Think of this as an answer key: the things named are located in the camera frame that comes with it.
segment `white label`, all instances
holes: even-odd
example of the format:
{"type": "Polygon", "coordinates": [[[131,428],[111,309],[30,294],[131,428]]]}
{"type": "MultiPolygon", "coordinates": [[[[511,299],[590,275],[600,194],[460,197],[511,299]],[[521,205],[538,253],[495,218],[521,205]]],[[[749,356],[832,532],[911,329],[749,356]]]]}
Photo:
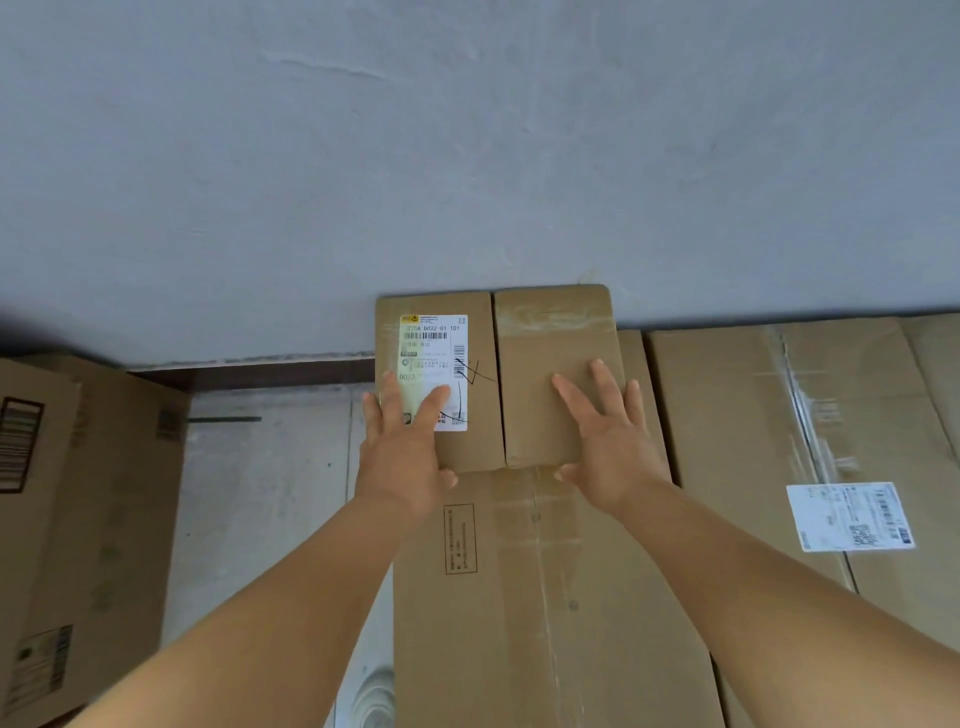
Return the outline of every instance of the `white label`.
{"type": "Polygon", "coordinates": [[[450,399],[437,420],[437,431],[467,429],[466,316],[401,316],[396,378],[403,393],[403,416],[409,424],[420,403],[435,387],[450,387],[450,399]]]}
{"type": "Polygon", "coordinates": [[[804,551],[916,548],[893,483],[788,485],[804,551]]]}

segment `forearm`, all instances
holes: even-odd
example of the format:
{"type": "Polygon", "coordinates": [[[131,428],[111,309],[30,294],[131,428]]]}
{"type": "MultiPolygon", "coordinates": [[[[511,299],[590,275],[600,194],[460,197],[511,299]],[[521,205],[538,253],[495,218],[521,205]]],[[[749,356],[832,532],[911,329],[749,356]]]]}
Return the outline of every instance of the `forearm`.
{"type": "Polygon", "coordinates": [[[924,724],[960,710],[955,653],[672,484],[635,489],[618,517],[759,725],[924,724]]]}
{"type": "Polygon", "coordinates": [[[399,502],[356,498],[74,725],[323,725],[412,527],[399,502]]]}

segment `left hand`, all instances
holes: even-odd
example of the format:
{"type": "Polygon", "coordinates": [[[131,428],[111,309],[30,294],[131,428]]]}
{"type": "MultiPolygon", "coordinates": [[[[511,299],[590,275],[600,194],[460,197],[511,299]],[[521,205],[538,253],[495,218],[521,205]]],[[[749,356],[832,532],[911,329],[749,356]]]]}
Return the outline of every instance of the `left hand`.
{"type": "Polygon", "coordinates": [[[457,484],[452,470],[440,470],[434,446],[434,427],[449,398],[448,386],[437,387],[423,400],[414,421],[405,425],[400,385],[393,372],[383,378],[382,406],[372,393],[364,395],[367,439],[360,446],[358,497],[391,498],[417,524],[440,505],[444,491],[457,484]]]}

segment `large cardboard box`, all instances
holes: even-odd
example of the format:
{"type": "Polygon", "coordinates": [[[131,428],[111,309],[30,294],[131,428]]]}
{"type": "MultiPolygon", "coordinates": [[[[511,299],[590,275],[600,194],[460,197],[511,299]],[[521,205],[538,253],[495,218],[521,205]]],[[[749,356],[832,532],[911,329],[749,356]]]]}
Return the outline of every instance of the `large cardboard box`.
{"type": "Polygon", "coordinates": [[[570,378],[599,406],[588,364],[603,359],[623,387],[610,291],[603,285],[515,288],[493,296],[507,466],[580,458],[580,435],[550,383],[570,378]]]}
{"type": "Polygon", "coordinates": [[[189,397],[66,355],[30,357],[81,386],[2,728],[34,728],[156,651],[189,397]]]}
{"type": "Polygon", "coordinates": [[[0,359],[0,724],[79,398],[65,376],[0,359]]]}
{"type": "Polygon", "coordinates": [[[901,322],[956,454],[960,452],[960,313],[901,322]]]}
{"type": "MultiPolygon", "coordinates": [[[[659,433],[642,340],[621,341],[659,433]]],[[[707,650],[656,566],[552,475],[462,475],[401,551],[398,725],[721,728],[707,650]]]]}
{"type": "MultiPolygon", "coordinates": [[[[500,421],[500,385],[496,366],[496,342],[493,336],[491,295],[486,291],[444,293],[429,296],[381,298],[376,302],[376,388],[380,391],[386,372],[398,372],[401,320],[420,316],[456,316],[468,328],[467,358],[456,355],[451,339],[443,343],[449,361],[439,357],[431,363],[452,364],[456,369],[451,381],[455,395],[463,398],[467,415],[462,417],[463,431],[437,432],[437,457],[441,467],[457,473],[491,471],[502,468],[503,430],[500,421]]],[[[434,333],[424,331],[423,335],[434,333]]]]}
{"type": "MultiPolygon", "coordinates": [[[[652,342],[686,491],[960,648],[960,469],[897,320],[663,331],[652,342]],[[786,486],[864,482],[896,485],[917,547],[804,553],[786,486]]],[[[728,702],[730,726],[750,725],[728,702]]]]}

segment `qr code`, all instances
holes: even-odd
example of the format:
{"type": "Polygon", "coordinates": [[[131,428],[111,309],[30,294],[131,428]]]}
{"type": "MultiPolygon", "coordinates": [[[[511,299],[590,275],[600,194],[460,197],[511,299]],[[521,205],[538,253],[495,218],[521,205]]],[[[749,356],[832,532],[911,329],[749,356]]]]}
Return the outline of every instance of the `qr code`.
{"type": "Polygon", "coordinates": [[[866,523],[850,526],[850,535],[853,536],[854,546],[876,546],[877,544],[874,532],[866,523]]]}

